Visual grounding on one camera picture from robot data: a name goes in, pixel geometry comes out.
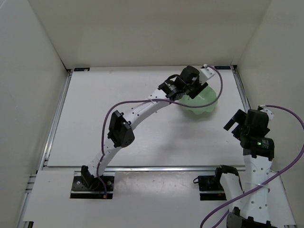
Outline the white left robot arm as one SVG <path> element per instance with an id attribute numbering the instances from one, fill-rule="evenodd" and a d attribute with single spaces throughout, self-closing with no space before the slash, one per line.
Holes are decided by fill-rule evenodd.
<path id="1" fill-rule="evenodd" d="M 201 69 L 192 66 L 185 67 L 179 75 L 168 77 L 149 95 L 148 99 L 140 101 L 138 106 L 128 112 L 114 111 L 111 114 L 109 132 L 102 140 L 103 150 L 87 166 L 82 166 L 81 177 L 90 185 L 103 175 L 105 168 L 119 150 L 129 146 L 134 140 L 133 131 L 146 118 L 159 109 L 179 100 L 183 95 L 195 98 L 207 87 L 207 81 L 215 72 L 204 65 Z"/>

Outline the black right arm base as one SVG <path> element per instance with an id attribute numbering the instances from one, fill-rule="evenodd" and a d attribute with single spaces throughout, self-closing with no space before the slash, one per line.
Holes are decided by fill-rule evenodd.
<path id="1" fill-rule="evenodd" d="M 226 195 L 220 182 L 215 176 L 198 176 L 193 180 L 199 186 L 200 201 L 223 201 Z"/>

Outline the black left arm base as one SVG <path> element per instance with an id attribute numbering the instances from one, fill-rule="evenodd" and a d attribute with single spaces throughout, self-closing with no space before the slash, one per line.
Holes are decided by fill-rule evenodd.
<path id="1" fill-rule="evenodd" d="M 94 177 L 87 166 L 82 166 L 80 173 L 75 173 L 70 198 L 71 199 L 100 199 L 113 198 L 114 176 Z"/>

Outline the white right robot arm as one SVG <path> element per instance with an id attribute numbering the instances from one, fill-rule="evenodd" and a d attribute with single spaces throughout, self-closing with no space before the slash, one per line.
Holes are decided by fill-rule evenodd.
<path id="1" fill-rule="evenodd" d="M 275 145 L 266 135 L 269 117 L 259 110 L 238 110 L 224 126 L 229 130 L 236 128 L 233 136 L 240 141 L 245 163 L 245 183 L 240 182 L 234 173 L 222 174 L 220 183 L 228 201 L 230 215 L 227 223 L 234 227 L 269 228 L 271 227 L 268 210 L 270 189 L 265 181 L 270 177 L 270 168 L 274 159 Z"/>

